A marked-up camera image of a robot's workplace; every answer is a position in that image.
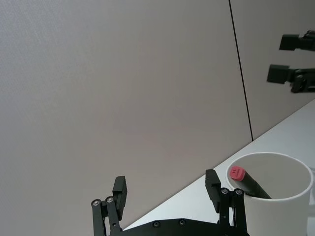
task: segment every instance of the white cup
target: white cup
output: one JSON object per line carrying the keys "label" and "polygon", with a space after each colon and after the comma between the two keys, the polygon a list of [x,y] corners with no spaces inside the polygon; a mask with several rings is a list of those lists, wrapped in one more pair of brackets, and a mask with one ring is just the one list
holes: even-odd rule
{"label": "white cup", "polygon": [[232,189],[239,188],[229,176],[233,166],[244,168],[272,199],[244,195],[250,236],[305,236],[314,176],[303,162],[280,153],[258,152],[238,158],[226,170]]}

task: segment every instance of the screw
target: screw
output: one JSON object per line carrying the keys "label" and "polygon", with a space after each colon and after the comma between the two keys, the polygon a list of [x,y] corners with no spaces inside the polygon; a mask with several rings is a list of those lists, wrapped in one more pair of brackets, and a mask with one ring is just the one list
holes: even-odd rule
{"label": "screw", "polygon": [[93,205],[94,206],[97,206],[99,204],[99,200],[95,200],[94,202],[93,202]]}
{"label": "screw", "polygon": [[184,226],[185,224],[186,224],[186,221],[185,221],[185,220],[180,220],[180,221],[179,221],[179,225]]}
{"label": "screw", "polygon": [[106,201],[107,201],[108,203],[111,203],[113,200],[114,200],[114,198],[109,197]]}
{"label": "screw", "polygon": [[221,193],[223,193],[223,194],[227,194],[227,193],[228,193],[228,189],[227,189],[227,188],[223,188],[223,189],[221,189]]}
{"label": "screw", "polygon": [[235,190],[235,193],[238,194],[238,195],[242,195],[243,194],[243,191],[241,189],[236,189]]}
{"label": "screw", "polygon": [[158,221],[153,222],[153,227],[154,228],[158,228],[158,227],[160,227],[160,225],[161,224]]}

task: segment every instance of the red marker cap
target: red marker cap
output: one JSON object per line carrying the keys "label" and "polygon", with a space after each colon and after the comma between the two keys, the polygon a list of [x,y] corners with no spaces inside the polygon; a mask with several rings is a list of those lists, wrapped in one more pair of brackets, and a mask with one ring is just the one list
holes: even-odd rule
{"label": "red marker cap", "polygon": [[235,181],[242,181],[245,177],[246,171],[239,166],[233,166],[230,171],[230,177]]}

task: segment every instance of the marker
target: marker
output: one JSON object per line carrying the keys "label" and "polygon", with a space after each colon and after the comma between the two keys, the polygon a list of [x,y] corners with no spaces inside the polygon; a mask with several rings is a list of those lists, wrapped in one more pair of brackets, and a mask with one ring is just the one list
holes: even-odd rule
{"label": "marker", "polygon": [[230,177],[247,195],[271,199],[265,190],[242,167],[233,166],[230,171]]}

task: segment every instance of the tabletop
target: tabletop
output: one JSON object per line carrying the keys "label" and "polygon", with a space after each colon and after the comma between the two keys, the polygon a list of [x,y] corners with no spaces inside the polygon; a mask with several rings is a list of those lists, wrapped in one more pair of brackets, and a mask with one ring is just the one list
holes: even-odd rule
{"label": "tabletop", "polygon": [[[222,187],[228,187],[225,170],[233,160],[249,153],[262,151],[287,154],[315,170],[315,100],[216,166],[214,169],[221,180]],[[308,218],[308,235],[315,235],[315,188],[311,193],[310,204],[312,216]],[[173,218],[217,222],[219,216],[206,191],[204,175],[125,229],[154,220]]]}

